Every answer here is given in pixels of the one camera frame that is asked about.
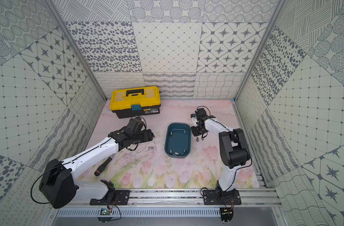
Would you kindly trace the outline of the teal plastic storage tray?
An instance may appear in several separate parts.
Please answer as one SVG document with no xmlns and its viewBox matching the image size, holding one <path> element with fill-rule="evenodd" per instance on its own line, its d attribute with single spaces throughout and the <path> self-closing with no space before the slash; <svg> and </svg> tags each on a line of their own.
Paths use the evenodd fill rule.
<svg viewBox="0 0 344 226">
<path fill-rule="evenodd" d="M 167 128 L 165 153 L 171 158 L 186 158 L 191 151 L 191 128 L 185 123 L 171 123 Z"/>
</svg>

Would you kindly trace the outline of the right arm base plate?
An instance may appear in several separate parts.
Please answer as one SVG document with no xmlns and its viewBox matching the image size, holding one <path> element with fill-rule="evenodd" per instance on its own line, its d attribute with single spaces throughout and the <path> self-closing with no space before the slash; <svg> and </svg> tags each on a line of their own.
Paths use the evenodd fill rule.
<svg viewBox="0 0 344 226">
<path fill-rule="evenodd" d="M 204 205 L 241 205 L 241 196 L 238 190 L 233 189 L 227 192 L 216 190 L 201 189 L 200 194 L 203 197 Z"/>
</svg>

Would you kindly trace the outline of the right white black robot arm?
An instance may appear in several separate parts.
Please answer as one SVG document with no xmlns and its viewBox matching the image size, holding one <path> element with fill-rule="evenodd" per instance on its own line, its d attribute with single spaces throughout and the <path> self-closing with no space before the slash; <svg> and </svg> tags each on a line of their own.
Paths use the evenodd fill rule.
<svg viewBox="0 0 344 226">
<path fill-rule="evenodd" d="M 213 134 L 219 139 L 220 157 L 224 168 L 217 187 L 223 192 L 235 189 L 239 171 L 247 168 L 246 163 L 251 159 L 243 130 L 227 127 L 214 116 L 198 117 L 192 114 L 191 119 L 191 131 L 194 136 Z"/>
</svg>

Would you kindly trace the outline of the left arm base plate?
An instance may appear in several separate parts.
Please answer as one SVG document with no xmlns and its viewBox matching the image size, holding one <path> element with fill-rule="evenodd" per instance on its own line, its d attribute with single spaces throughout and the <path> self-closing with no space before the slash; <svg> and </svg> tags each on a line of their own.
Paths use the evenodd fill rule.
<svg viewBox="0 0 344 226">
<path fill-rule="evenodd" d="M 90 205 L 127 205 L 130 197 L 130 190 L 114 190 L 108 191 L 107 194 L 102 199 L 91 199 Z"/>
</svg>

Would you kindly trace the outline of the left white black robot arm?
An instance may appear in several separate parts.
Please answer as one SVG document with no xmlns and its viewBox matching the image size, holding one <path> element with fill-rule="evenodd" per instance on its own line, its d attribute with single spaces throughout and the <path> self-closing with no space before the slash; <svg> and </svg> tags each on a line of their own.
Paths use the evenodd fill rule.
<svg viewBox="0 0 344 226">
<path fill-rule="evenodd" d="M 91 204 L 112 205 L 117 201 L 110 181 L 81 182 L 78 178 L 89 168 L 131 145 L 152 141 L 154 134 L 141 117 L 131 118 L 127 126 L 113 131 L 98 144 L 70 158 L 51 160 L 40 176 L 39 191 L 53 208 L 59 209 L 72 201 L 89 199 Z"/>
</svg>

